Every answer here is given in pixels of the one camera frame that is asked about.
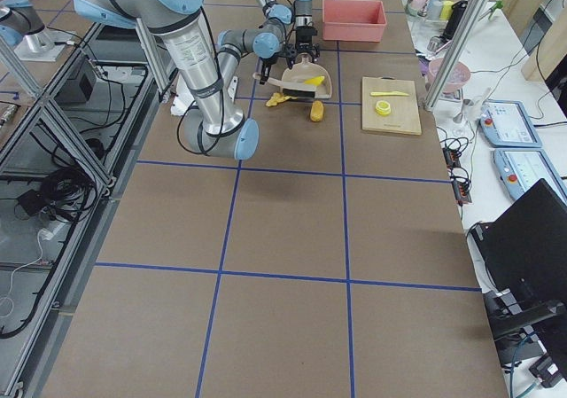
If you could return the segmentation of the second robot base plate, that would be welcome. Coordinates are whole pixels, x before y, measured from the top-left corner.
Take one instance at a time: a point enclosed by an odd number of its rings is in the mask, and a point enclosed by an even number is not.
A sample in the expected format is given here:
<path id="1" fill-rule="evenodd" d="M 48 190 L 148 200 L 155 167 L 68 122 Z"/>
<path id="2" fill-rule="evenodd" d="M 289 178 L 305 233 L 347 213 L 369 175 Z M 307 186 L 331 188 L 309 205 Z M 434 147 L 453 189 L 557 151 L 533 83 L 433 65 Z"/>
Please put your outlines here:
<path id="1" fill-rule="evenodd" d="M 48 29 L 29 0 L 1 1 L 1 37 L 23 61 L 55 62 L 75 45 L 70 32 Z"/>

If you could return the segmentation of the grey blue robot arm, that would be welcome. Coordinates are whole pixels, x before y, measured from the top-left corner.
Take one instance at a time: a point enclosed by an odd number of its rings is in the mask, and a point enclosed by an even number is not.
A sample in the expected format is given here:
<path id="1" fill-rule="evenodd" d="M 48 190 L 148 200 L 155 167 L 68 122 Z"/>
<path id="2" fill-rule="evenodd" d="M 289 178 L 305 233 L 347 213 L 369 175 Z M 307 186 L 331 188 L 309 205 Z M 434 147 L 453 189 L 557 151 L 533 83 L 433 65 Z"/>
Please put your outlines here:
<path id="1" fill-rule="evenodd" d="M 313 22 L 313 0 L 256 0 L 265 21 L 243 32 L 241 52 L 254 53 L 261 60 L 260 72 L 268 76 L 271 67 L 284 59 L 293 68 L 299 56 L 315 62 L 320 46 L 314 42 L 318 31 Z"/>
<path id="2" fill-rule="evenodd" d="M 250 159 L 259 127 L 229 97 L 228 82 L 240 59 L 254 53 L 269 60 L 282 49 L 291 11 L 275 0 L 257 0 L 265 21 L 256 29 L 228 30 L 217 41 L 206 24 L 204 0 L 74 0 L 84 18 L 113 27 L 144 23 L 159 37 L 194 98 L 184 123 L 189 152 Z"/>

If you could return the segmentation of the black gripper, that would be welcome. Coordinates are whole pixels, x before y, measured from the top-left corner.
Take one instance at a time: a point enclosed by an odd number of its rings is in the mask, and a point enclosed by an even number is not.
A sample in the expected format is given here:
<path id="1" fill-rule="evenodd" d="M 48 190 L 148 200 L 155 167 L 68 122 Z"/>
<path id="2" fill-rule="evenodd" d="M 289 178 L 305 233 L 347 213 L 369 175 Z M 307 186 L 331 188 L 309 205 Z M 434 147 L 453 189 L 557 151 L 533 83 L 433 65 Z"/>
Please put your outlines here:
<path id="1" fill-rule="evenodd" d="M 261 58 L 260 61 L 261 61 L 260 83 L 265 84 L 268 81 L 268 77 L 270 76 L 272 66 L 277 63 L 277 56 L 272 56 L 269 59 Z M 293 69 L 295 62 L 296 62 L 295 55 L 289 55 L 286 57 L 286 63 L 288 69 Z"/>
<path id="2" fill-rule="evenodd" d="M 287 38 L 295 36 L 295 41 L 286 41 L 283 47 L 283 57 L 287 61 L 295 61 L 299 55 L 308 55 L 311 61 L 317 61 L 320 57 L 318 43 L 314 43 L 314 38 L 318 35 L 317 29 L 313 25 L 294 26 Z"/>

